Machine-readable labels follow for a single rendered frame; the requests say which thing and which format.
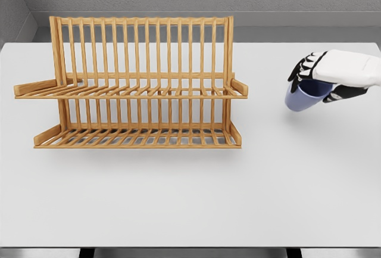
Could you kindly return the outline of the wooden two-tier dish rack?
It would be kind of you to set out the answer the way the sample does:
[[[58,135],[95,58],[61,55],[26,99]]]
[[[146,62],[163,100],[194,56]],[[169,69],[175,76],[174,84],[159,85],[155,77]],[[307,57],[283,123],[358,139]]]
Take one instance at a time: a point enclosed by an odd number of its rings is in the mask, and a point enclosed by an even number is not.
[[[240,148],[233,17],[50,17],[54,75],[14,87],[55,99],[37,148]]]

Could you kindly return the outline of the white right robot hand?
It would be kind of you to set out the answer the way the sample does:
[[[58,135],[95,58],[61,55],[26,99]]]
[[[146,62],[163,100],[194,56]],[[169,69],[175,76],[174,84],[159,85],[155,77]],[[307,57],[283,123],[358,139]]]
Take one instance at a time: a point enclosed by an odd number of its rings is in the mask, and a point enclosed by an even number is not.
[[[348,99],[366,94],[375,86],[373,73],[379,58],[363,53],[331,49],[313,52],[294,67],[288,81],[294,93],[298,85],[307,79],[335,83],[337,87],[324,99],[324,103]]]

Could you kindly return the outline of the blue cup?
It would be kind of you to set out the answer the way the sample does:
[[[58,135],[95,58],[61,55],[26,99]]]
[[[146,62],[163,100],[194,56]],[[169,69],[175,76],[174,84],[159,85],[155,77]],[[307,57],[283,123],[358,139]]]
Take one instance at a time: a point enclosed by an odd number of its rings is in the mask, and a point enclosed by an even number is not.
[[[307,79],[298,85],[294,93],[291,92],[291,87],[292,83],[286,91],[285,104],[292,111],[302,111],[326,97],[331,92],[333,84]]]

